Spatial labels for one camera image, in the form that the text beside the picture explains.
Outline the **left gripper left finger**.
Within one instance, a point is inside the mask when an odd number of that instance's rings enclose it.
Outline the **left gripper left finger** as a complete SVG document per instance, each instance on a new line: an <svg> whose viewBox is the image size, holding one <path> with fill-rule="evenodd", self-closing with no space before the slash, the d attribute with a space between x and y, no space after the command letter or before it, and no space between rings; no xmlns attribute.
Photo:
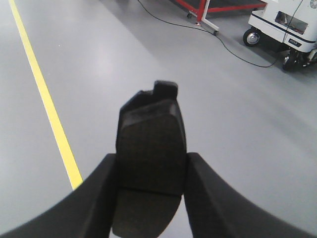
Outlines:
<svg viewBox="0 0 317 238"><path fill-rule="evenodd" d="M3 238L107 238L117 195L116 155L107 154L66 198Z"/></svg>

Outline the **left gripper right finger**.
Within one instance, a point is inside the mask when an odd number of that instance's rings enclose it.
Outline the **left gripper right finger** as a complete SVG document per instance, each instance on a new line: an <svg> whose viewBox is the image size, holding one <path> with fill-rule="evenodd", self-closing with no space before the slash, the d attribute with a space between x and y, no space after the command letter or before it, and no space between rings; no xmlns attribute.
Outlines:
<svg viewBox="0 0 317 238"><path fill-rule="evenodd" d="M260 208L224 181L198 153L188 153L185 206L195 238L312 238Z"/></svg>

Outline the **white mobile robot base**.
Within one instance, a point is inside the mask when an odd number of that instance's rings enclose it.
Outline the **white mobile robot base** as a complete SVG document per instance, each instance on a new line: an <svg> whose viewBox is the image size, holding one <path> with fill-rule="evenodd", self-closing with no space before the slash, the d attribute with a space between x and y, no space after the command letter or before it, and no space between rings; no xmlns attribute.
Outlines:
<svg viewBox="0 0 317 238"><path fill-rule="evenodd" d="M244 44L268 44L276 52L288 51L282 68L291 70L317 62L317 2L315 0L265 0L264 9L252 11L251 28Z"/></svg>

